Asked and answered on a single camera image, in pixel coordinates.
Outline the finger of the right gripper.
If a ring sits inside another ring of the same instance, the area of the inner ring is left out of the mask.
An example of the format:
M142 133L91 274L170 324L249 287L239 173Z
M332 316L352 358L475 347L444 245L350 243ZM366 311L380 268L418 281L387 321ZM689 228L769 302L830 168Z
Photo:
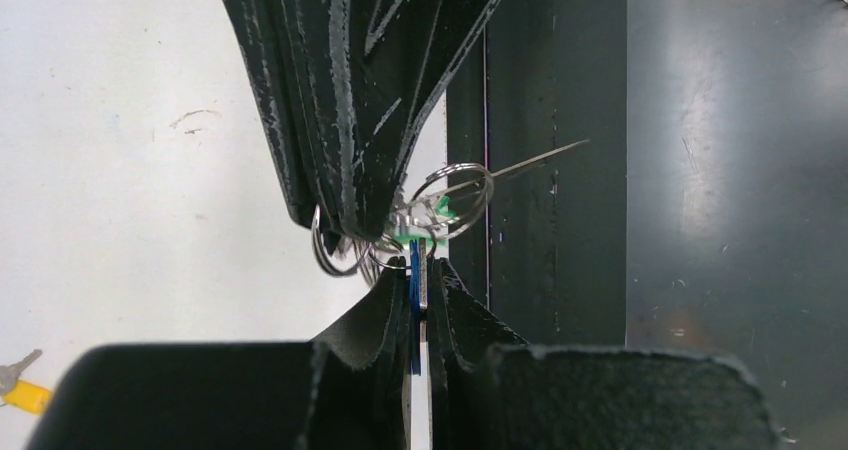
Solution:
M344 0L344 232L376 239L421 128L501 0Z
M222 0L291 219L358 232L354 0Z

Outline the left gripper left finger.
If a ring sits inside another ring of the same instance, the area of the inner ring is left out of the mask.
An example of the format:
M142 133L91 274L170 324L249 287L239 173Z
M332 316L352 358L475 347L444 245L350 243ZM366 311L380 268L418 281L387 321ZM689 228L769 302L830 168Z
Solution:
M410 446L411 309L403 257L313 340L307 449Z

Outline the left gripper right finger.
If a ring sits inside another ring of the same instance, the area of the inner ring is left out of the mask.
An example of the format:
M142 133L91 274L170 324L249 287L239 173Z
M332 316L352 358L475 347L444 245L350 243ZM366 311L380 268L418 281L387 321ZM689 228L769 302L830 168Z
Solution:
M427 300L431 447L490 449L498 398L489 349L528 341L474 298L446 258L428 262Z

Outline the blue tagged key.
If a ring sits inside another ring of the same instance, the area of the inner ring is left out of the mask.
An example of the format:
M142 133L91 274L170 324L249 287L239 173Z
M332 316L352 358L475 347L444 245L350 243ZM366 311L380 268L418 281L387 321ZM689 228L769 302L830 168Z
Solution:
M411 309L410 425L411 449L432 449L432 418L427 343L427 239L409 242Z

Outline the metal keyring with coloured keys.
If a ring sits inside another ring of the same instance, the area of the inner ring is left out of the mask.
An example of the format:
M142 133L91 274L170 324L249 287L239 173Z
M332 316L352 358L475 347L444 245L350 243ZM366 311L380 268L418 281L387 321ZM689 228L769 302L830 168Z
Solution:
M427 176L413 195L396 196L384 231L374 242L342 236L334 250L323 243L321 208L316 207L310 226L311 249L321 270L331 277L359 274L372 285L380 271L395 266L380 258L397 256L409 250L415 237L427 239L433 255L453 238L470 229L492 201L497 180L507 180L543 166L555 156L588 144L587 139L559 146L497 171L472 162L449 164Z

